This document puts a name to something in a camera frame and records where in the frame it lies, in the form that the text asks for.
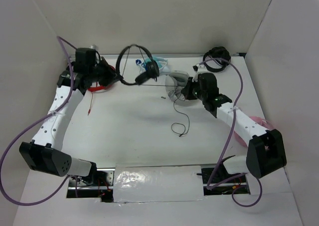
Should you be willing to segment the black wired headphones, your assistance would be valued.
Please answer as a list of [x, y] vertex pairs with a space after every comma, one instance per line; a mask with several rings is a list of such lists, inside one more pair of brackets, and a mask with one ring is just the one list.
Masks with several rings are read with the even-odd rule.
[[[151, 61], [146, 63], [146, 71], [144, 73], [140, 73], [136, 78], [134, 82], [127, 82], [124, 79], [124, 73], [120, 72], [120, 65], [121, 65], [121, 61], [124, 55], [129, 55], [131, 48], [132, 47], [136, 47], [139, 49], [141, 56], [143, 56], [144, 54], [147, 56], [146, 58], [149, 58]], [[145, 85], [145, 83], [147, 81], [149, 81], [150, 79], [153, 79], [154, 81], [157, 81], [158, 78], [160, 77], [160, 73], [159, 73], [159, 67], [157, 65], [157, 63], [153, 60], [153, 55], [150, 53], [150, 51], [148, 49], [146, 49], [145, 47], [141, 46], [141, 45], [137, 45], [137, 44], [131, 44], [129, 46], [126, 46], [119, 54], [117, 61], [116, 61], [116, 66], [115, 66], [115, 71], [119, 77], [119, 81], [126, 86], [142, 86]]]

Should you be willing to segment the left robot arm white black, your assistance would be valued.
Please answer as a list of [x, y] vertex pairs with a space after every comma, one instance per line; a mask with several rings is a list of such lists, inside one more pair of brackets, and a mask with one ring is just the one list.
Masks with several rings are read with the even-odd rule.
[[62, 152], [70, 120], [85, 93], [93, 83], [102, 86], [117, 81], [113, 67], [93, 48], [78, 48], [73, 71], [64, 70], [57, 81], [50, 117], [45, 119], [31, 141], [21, 143], [19, 152], [31, 170], [55, 176], [80, 176], [86, 185], [98, 181], [96, 163], [74, 158]]

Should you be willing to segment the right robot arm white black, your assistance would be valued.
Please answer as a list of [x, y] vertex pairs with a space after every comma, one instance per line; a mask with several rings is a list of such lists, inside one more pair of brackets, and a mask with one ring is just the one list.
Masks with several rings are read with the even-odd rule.
[[259, 125], [235, 106], [232, 100], [219, 93], [213, 73], [189, 77], [181, 93], [186, 100], [200, 100], [215, 118], [234, 128], [247, 145], [247, 155], [234, 157], [218, 169], [218, 178], [229, 182], [236, 173], [249, 173], [260, 179], [287, 164], [282, 134]]

